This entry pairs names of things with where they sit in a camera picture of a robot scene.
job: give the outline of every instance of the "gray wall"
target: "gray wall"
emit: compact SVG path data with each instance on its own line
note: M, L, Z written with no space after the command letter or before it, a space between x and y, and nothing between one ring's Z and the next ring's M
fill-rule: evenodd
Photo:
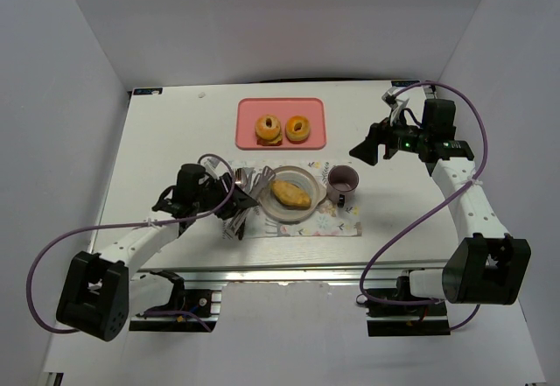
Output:
M74 0L0 0L0 23L0 383L20 386L49 339L25 304L27 270L46 242L95 220L127 98ZM49 322L80 246L62 243L37 274Z
M527 238L531 265L521 292L542 370L560 384L557 282L560 149L560 0L483 0L442 80L479 106L490 154L484 187L514 236ZM460 135L480 132L460 108Z
M127 88L438 78L480 0L77 0Z

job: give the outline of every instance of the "purple cup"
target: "purple cup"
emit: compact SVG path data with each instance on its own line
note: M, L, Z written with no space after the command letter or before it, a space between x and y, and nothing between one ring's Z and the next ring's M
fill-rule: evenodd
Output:
M335 165L328 176L326 196L333 204L342 208L347 199L354 195L360 178L349 165Z

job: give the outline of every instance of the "pink tray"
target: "pink tray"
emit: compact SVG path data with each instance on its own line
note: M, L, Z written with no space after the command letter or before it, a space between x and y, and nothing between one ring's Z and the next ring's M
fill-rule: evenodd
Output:
M256 143L255 122L262 115L274 115L282 124L282 145ZM285 125L292 116L309 119L311 134L303 143L294 144L287 137ZM325 110L315 98L243 99L237 108L235 144L242 150L320 150L326 144Z

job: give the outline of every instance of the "brown mug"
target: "brown mug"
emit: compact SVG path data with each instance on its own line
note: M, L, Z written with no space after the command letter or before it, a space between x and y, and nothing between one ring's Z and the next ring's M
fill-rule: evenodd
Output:
M342 208L347 198L354 194L360 178L349 165L335 165L329 172L326 196L333 204Z

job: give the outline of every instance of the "floral placemat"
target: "floral placemat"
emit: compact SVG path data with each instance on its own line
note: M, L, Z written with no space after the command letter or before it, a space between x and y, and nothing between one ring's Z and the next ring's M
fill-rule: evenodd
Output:
M315 179L326 186L329 171L335 165L351 165L349 161L328 160L328 161L240 161L233 160L229 164L233 168L243 167L247 172L255 170L259 173L264 166L276 169L282 165L294 165L301 167L312 174ZM245 223L245 238L250 237L288 237L288 236L309 236L309 235L340 235L340 236L360 236L361 235L360 207L358 198L346 201L343 208L338 208L329 199L321 202L315 212L305 221L299 223L282 223L269 218L260 207L252 208Z

